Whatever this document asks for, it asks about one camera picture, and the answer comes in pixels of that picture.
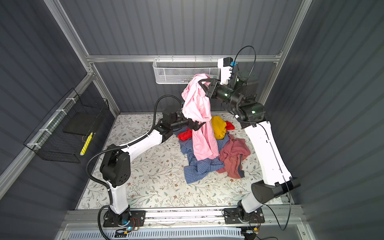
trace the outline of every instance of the wire basket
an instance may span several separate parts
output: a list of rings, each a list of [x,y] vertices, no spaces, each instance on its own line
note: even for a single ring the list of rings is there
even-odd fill
[[[217,62],[162,62],[153,60],[153,71],[158,84],[188,84],[196,74],[205,73],[218,78]]]
[[[31,134],[24,145],[43,160],[80,163],[108,111],[106,99],[76,94],[43,129],[37,127],[33,131],[37,135]]]

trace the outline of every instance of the red cloth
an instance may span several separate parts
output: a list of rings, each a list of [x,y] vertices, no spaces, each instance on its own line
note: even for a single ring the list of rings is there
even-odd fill
[[[227,124],[227,126],[226,126],[225,128],[227,129],[227,131],[228,131],[228,130],[234,130],[234,129],[235,129],[235,126],[232,125],[232,123],[226,121],[226,124]]]
[[[181,141],[185,141],[187,139],[190,139],[192,137],[192,130],[187,128],[185,132],[179,133],[177,136]]]
[[[239,179],[244,176],[241,160],[251,155],[251,152],[246,146],[244,139],[235,139],[231,134],[228,134],[228,136],[229,141],[223,149],[221,149],[218,157],[220,161],[224,162],[224,167],[217,170],[217,172],[227,172],[228,177]]]

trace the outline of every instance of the floral pattern floor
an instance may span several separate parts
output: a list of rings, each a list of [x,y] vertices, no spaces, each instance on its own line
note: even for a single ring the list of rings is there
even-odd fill
[[[131,163],[131,177],[127,183],[127,199],[131,208],[202,207],[235,205],[251,191],[251,184],[262,179],[262,171],[255,150],[240,124],[228,113],[212,113],[230,121],[235,130],[230,134],[246,141],[251,155],[242,161],[245,177],[232,179],[226,173],[211,172],[202,180],[187,184],[184,166],[188,160],[180,151],[178,138],[173,135],[166,142],[152,147]],[[152,114],[119,115],[106,146],[120,145],[143,135],[152,125]],[[103,155],[98,159],[93,176],[102,179],[99,171]],[[99,209],[109,203],[103,185],[89,181],[78,209]],[[280,198],[269,204],[282,204]]]

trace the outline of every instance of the yellow cloth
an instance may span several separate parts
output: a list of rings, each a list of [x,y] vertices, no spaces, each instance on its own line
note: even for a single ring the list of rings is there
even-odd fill
[[[219,116],[212,117],[211,119],[212,127],[214,129],[215,138],[223,139],[227,130],[225,127],[227,126],[226,122],[221,119]]]

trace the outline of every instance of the pile of clothes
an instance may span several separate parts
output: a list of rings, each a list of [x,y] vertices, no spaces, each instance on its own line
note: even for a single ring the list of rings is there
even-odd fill
[[[250,155],[245,140],[235,139],[227,132],[235,129],[232,123],[211,116],[209,98],[198,83],[207,78],[206,74],[195,75],[182,93],[184,116],[205,124],[197,131],[187,127],[174,131],[181,152],[187,155],[189,163],[184,167],[187,184],[199,181],[213,171],[226,172],[231,178],[242,178],[241,161]]]

